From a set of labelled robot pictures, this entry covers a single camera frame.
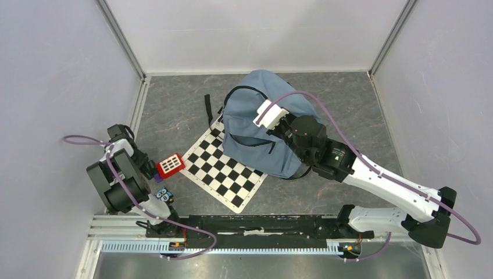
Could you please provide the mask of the blue grey backpack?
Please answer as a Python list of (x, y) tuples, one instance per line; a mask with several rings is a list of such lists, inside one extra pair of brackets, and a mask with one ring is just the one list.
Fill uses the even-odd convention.
[(285, 180), (306, 176), (310, 168), (302, 165), (288, 145), (254, 123), (257, 110), (266, 100), (273, 101), (292, 91), (288, 82), (271, 71), (261, 69), (247, 74), (223, 102), (224, 155)]

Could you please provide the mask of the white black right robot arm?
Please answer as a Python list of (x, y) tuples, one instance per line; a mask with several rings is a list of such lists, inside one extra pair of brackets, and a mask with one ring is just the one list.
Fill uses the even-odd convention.
[(267, 134), (282, 139), (298, 159), (320, 177), (368, 191), (392, 203), (393, 208), (344, 206), (336, 230), (343, 237), (356, 232), (407, 233), (424, 246), (444, 246), (457, 192), (449, 187), (428, 188), (382, 168), (347, 144), (327, 136), (325, 125), (313, 116), (290, 113), (262, 123)]

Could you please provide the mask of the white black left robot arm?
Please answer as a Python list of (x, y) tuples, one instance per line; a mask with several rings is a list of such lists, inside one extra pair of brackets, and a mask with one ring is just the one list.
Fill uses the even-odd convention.
[(166, 188), (153, 194), (148, 185), (160, 178), (155, 162), (138, 149), (129, 126), (115, 124), (108, 134), (105, 155), (86, 169), (108, 212), (144, 217), (136, 225), (146, 230), (147, 237), (178, 236), (183, 222), (171, 205), (173, 194)]

